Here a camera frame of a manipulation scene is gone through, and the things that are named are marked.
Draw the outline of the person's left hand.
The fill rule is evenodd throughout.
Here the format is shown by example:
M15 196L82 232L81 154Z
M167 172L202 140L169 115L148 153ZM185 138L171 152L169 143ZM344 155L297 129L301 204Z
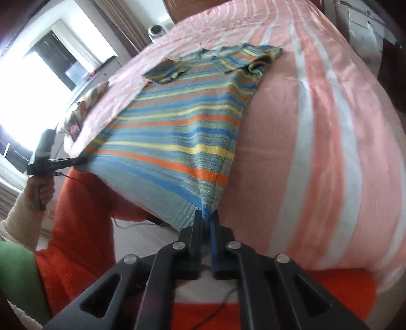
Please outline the person's left hand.
M54 176L40 177L33 175L27 179L25 196L34 204L37 211L45 211L54 197Z

